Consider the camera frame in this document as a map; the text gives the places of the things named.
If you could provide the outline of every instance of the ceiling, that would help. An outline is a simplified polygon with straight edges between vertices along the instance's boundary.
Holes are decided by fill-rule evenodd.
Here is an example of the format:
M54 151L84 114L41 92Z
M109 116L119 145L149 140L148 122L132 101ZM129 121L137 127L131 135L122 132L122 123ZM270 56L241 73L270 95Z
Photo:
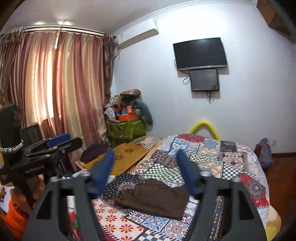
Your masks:
M115 32L149 13L188 1L192 0L26 0L3 31L43 23Z

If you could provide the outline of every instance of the power cord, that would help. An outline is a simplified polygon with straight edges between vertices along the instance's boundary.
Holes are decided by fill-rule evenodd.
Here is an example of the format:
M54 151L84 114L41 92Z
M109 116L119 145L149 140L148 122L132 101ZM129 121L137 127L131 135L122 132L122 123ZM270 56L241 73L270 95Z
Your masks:
M216 89L218 83L219 83L219 79L217 79L217 83L215 84L215 86L214 86L213 89ZM207 94L207 100L208 100L208 102L209 102L210 104L213 103L214 100L211 102L213 91L207 91L206 94Z
M174 64L175 64L175 68L177 69L177 62L176 62L176 60L174 61ZM183 70L180 70L180 71L182 73L184 73L184 74L188 74L189 75L189 73L187 73L187 72L185 72ZM183 79L182 83L183 83L183 85L187 85L189 83L189 81L190 81L190 75L187 76L185 79Z

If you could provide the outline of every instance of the curtain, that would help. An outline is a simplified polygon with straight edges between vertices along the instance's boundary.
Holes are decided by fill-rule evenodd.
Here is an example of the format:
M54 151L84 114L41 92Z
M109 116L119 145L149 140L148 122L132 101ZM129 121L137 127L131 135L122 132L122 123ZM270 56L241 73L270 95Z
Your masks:
M28 33L31 40L25 83L27 125L38 123L44 138L56 136L53 123L52 78L57 31Z
M106 137L114 48L110 34L67 31L15 32L0 46L0 103L19 105L23 127L38 123L44 138L82 138L70 156L74 169L82 151Z
M103 39L61 32L53 72L57 134L82 137L82 150L92 143L101 143L107 131L103 116Z
M113 67L114 67L114 50L116 43L114 36L110 33L105 33L103 37L103 52L104 52L104 105L106 105L111 97L110 88L112 85Z
M32 39L22 31L7 34L0 45L0 104L16 103L25 117L25 78ZM22 118L23 127L27 126Z

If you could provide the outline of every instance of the patchwork quilt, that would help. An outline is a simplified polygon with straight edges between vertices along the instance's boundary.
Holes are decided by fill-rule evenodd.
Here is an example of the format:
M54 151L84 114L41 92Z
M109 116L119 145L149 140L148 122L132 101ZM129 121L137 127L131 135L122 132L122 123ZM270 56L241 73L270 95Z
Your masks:
M183 149L187 157L201 170L211 172L214 177L228 180L240 177L263 225L266 226L269 203L266 189L257 178L259 162L254 152L249 147L234 142L181 134L167 137L149 160L130 173L119 174L105 186L104 193L98 199L92 200L98 221L108 240L184 240L199 204L193 197L189 198L181 220L151 216L115 205L115 198L120 190L134 188L147 178L157 179L170 187L183 185L184 180L176 162L176 152L179 149ZM218 196L209 240L218 237L222 211L223 197Z

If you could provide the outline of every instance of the yellow bed rail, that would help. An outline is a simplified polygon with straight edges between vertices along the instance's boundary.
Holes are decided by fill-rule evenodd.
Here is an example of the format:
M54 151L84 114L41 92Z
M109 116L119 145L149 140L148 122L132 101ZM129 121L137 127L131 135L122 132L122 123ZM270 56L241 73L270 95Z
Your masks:
M211 122L208 120L200 120L197 122L190 130L190 134L196 134L202 127L207 127L215 140L221 140L221 137L219 136L218 132L216 131L215 127Z

